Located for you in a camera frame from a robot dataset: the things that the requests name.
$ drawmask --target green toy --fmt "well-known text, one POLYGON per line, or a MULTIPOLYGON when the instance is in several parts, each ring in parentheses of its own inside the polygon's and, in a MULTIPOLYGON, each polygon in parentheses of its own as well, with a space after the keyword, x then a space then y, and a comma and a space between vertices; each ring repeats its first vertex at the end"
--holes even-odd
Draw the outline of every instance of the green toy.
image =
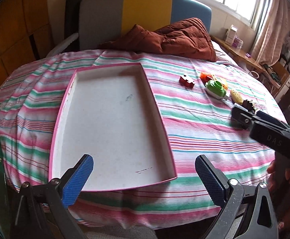
POLYGON ((227 91, 219 81, 210 80, 206 83, 206 92, 216 99, 228 99, 227 91))

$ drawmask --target yellow headboard panel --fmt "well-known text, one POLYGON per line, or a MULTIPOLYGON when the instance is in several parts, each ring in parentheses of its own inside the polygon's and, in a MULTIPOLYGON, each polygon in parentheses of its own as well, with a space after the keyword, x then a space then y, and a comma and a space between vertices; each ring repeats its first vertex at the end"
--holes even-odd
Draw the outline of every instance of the yellow headboard panel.
POLYGON ((135 24, 149 31, 170 24, 172 0, 124 0, 121 35, 135 24))

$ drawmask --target desk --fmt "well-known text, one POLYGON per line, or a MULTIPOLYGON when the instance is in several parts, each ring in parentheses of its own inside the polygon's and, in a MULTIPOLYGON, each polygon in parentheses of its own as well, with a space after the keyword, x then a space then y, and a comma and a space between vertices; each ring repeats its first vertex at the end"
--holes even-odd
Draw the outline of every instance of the desk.
POLYGON ((247 57, 246 52, 243 51, 242 49, 231 47, 227 45, 224 40, 221 40, 217 37, 214 36, 210 37, 212 41, 218 43, 221 47, 223 47, 225 52, 232 54, 233 60, 235 60, 236 62, 246 63, 248 66, 251 67, 251 70, 256 71, 257 73, 263 73, 265 71, 257 61, 255 61, 253 58, 247 57))

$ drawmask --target orange toy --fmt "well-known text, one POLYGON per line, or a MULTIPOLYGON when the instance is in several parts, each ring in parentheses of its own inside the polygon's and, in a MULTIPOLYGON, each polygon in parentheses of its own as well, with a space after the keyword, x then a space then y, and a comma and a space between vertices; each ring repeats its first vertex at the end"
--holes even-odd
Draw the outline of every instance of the orange toy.
POLYGON ((207 73, 207 72, 201 72, 200 73, 200 79, 203 82, 208 82, 210 80, 215 80, 215 81, 219 81, 222 84, 222 87, 227 90, 228 89, 228 84, 227 81, 221 77, 216 77, 213 74, 207 73))

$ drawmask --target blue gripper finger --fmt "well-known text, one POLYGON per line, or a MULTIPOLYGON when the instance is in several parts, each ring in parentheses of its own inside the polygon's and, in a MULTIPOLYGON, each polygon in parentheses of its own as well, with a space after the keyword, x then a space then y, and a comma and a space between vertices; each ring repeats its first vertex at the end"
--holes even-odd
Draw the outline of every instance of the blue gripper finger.
POLYGON ((206 156, 198 156, 195 161, 195 169, 203 185, 206 187, 213 203, 223 207, 226 204, 226 190, 217 179, 217 172, 206 156))
POLYGON ((90 155, 84 155, 74 166, 74 168, 67 170, 67 172, 72 171, 73 174, 62 189, 62 203, 65 208, 75 203, 83 186, 93 171, 93 166, 93 157, 90 155))

